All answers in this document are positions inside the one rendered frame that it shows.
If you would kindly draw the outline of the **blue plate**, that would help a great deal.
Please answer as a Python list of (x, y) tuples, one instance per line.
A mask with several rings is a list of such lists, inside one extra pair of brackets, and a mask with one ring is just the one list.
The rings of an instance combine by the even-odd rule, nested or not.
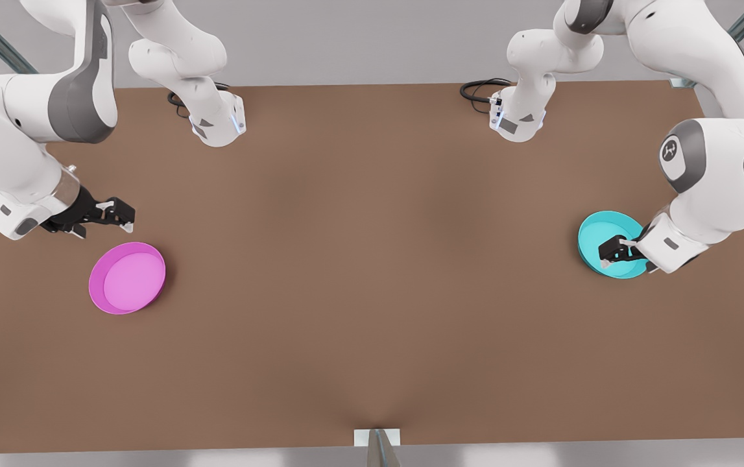
[(632, 262), (613, 263), (609, 268), (602, 268), (598, 247), (616, 235), (635, 239), (642, 232), (641, 224), (628, 215), (618, 211), (597, 211), (588, 216), (577, 232), (577, 248), (583, 262), (588, 268), (605, 277), (631, 279), (647, 272), (647, 260), (644, 258)]

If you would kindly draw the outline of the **pink plate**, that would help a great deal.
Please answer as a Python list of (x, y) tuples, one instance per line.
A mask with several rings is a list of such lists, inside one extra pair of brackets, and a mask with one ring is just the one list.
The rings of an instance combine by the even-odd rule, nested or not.
[(134, 313), (158, 298), (166, 281), (161, 252), (148, 243), (122, 243), (94, 264), (89, 295), (96, 307), (112, 315)]

